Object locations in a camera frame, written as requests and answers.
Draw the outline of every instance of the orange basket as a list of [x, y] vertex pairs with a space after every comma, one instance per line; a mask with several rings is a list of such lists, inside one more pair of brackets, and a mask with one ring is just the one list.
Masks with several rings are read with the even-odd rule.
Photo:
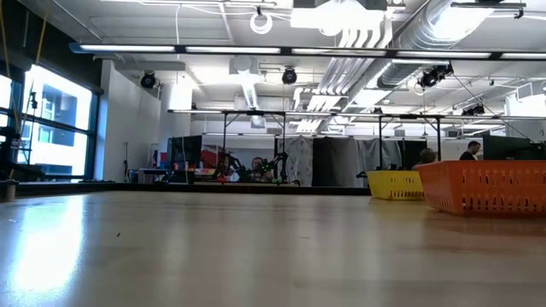
[[546, 216], [546, 161], [417, 166], [429, 206], [457, 215]]

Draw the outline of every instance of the dark hair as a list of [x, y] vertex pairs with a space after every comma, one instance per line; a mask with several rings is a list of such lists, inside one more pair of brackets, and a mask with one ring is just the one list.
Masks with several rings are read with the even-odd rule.
[[481, 146], [481, 144], [479, 142], [476, 142], [476, 141], [471, 141], [469, 144], [468, 144], [468, 148], [471, 148], [471, 147], [474, 147], [474, 146]]

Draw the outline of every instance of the dark shirt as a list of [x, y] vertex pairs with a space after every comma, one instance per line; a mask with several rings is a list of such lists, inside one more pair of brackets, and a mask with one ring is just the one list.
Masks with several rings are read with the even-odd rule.
[[461, 158], [459, 158], [460, 161], [463, 161], [463, 160], [472, 160], [472, 161], [475, 161], [476, 158], [474, 158], [474, 156], [469, 153], [469, 152], [464, 152], [461, 154]]

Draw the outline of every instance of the gray curtain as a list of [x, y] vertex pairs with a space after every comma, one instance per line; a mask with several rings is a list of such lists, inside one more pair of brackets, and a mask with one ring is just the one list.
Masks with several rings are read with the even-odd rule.
[[[357, 141], [357, 165], [360, 171], [375, 171], [379, 167], [379, 139]], [[383, 141], [383, 169], [402, 166], [402, 154], [397, 141]], [[356, 179], [359, 187], [367, 186], [363, 179]]]
[[286, 150], [279, 141], [279, 152], [288, 154], [288, 180], [299, 180], [302, 187], [310, 187], [313, 180], [313, 139], [298, 136], [286, 139]]

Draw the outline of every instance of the wooden table surface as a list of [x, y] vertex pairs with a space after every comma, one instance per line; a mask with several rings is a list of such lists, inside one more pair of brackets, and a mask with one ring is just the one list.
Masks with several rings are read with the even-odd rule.
[[544, 220], [369, 197], [0, 204], [0, 306], [544, 306]]

